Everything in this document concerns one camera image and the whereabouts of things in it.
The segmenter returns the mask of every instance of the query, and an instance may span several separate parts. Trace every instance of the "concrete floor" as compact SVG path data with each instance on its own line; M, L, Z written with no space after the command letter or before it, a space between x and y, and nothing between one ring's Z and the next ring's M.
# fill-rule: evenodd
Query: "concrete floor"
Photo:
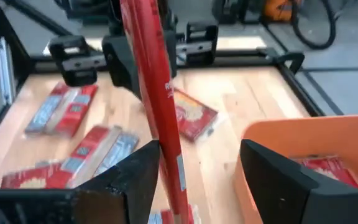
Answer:
M107 34L108 30L105 28L84 29L81 28L81 24L68 21L64 12L52 0L28 0L28 2L74 34L81 33L88 37L101 37ZM184 28L187 21L213 19L209 7L206 7L211 4L211 0L188 0L186 7L182 6L183 1L171 0L170 2L174 13L179 17L180 30ZM42 54L47 42L54 34L29 20L15 9L8 7L5 12L27 51L30 54ZM338 20L337 39L334 45L327 50L315 51L307 49L295 37L292 28L288 25L273 24L270 25L270 28L287 48L305 52L305 68L358 67L358 5L357 7L352 7ZM259 35L269 47L274 47L279 52L282 52L280 46L262 26L246 26L245 29L244 26L221 27L220 34ZM333 107L332 105L330 107L325 102L321 91L320 93L317 91L316 85L313 86L313 82L319 85L320 90L325 91L324 94L332 99L344 114L358 114L358 71L310 72L306 76L305 73L300 72L297 78L327 114L334 114Z

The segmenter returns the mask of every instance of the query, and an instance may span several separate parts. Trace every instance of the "wooden tabletop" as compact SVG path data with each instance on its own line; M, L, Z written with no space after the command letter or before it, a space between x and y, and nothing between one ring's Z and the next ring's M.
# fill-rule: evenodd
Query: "wooden tabletop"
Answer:
M255 48L257 37L222 38L218 48ZM151 140L142 103L129 91L98 74L99 90L73 139L28 138L24 128L46 99L60 74L32 75L0 125L0 183L6 172L33 167L38 161L64 159L95 124L120 125L140 137L138 148ZM181 140L189 203L197 205L203 223L243 223L232 175L243 130L260 119L308 116L281 74L273 67L178 71L174 86L224 117L214 133L197 144ZM159 179L153 210L168 208Z

